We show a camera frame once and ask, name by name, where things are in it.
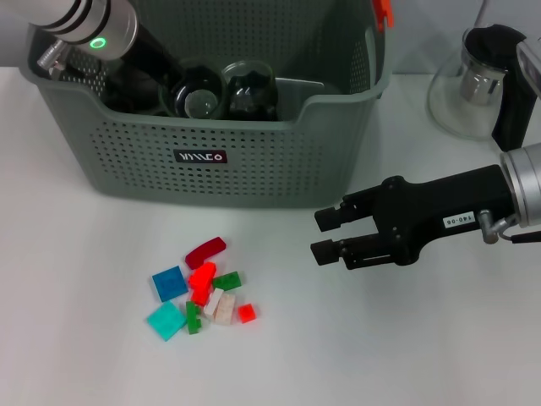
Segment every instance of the white surface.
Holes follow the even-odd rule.
[[[498,162],[489,145],[430,122],[429,79],[393,78],[352,191]],[[371,233],[372,222],[321,234],[311,210],[99,195],[14,69],[0,69],[0,123],[1,405],[538,404],[539,245],[487,246],[479,232],[434,242],[409,267],[317,267],[310,243]],[[534,142],[539,111],[531,128]],[[150,276],[215,236],[229,243],[220,272],[241,273],[234,293],[259,319],[204,321],[164,343],[145,323],[160,305]]]

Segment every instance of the blue lego brick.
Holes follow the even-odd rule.
[[[183,274],[180,272],[180,267],[178,266],[158,273],[152,279],[162,302],[175,299],[181,294],[188,292],[186,281],[184,281]]]
[[[146,320],[164,341],[174,336],[187,323],[186,316],[171,302],[164,303]]]

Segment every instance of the sticker label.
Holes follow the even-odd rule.
[[[175,159],[180,163],[227,163],[224,150],[174,150]]]
[[[445,228],[462,226],[471,222],[475,222],[475,215],[473,214],[473,211],[457,214],[456,216],[446,217],[443,219],[443,225],[445,226]]]

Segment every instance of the toy brick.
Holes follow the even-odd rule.
[[[245,304],[244,306],[240,306],[238,308],[238,318],[243,324],[257,319],[254,307],[251,304]]]
[[[233,310],[235,308],[235,295],[223,294],[216,310],[216,317],[214,321],[224,326],[229,326],[233,317]]]
[[[171,302],[164,303],[146,320],[164,341],[174,336],[187,322],[184,314]]]
[[[220,237],[207,241],[186,255],[186,265],[189,266],[189,269],[197,269],[202,266],[206,260],[219,254],[226,247],[226,243]]]
[[[212,280],[212,286],[214,288],[220,288],[228,291],[231,289],[239,288],[243,285],[240,282],[240,276],[238,275],[238,272],[232,272],[221,277],[215,277]]]
[[[184,281],[183,274],[180,272],[180,267],[178,266],[154,275],[152,280],[156,285],[156,290],[162,302],[175,299],[188,292],[186,281]]]
[[[209,301],[210,288],[196,289],[192,293],[191,300],[196,305],[205,307],[206,302]]]
[[[212,295],[210,296],[209,304],[203,309],[205,315],[211,320],[214,320],[216,309],[218,309],[218,304],[220,303],[222,295],[223,289],[214,289],[214,292],[212,292]]]
[[[192,289],[208,289],[212,283],[212,278],[216,274],[216,264],[206,262],[194,271],[194,274],[189,277],[189,286]]]
[[[186,302],[186,318],[188,319],[188,332],[197,334],[201,328],[201,320],[197,315],[201,312],[194,302]]]

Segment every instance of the gray plastic basket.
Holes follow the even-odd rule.
[[[30,29],[25,77],[37,84],[88,179],[120,197],[190,205],[316,207],[347,190],[374,101],[388,85],[389,30],[371,0],[133,0],[142,23],[176,57],[225,67],[259,59],[276,72],[289,121],[192,120],[114,112],[93,80],[43,79],[52,43]],[[71,63],[99,63],[75,52]],[[318,93],[335,95],[317,95]],[[223,150],[227,163],[179,163],[175,150]]]

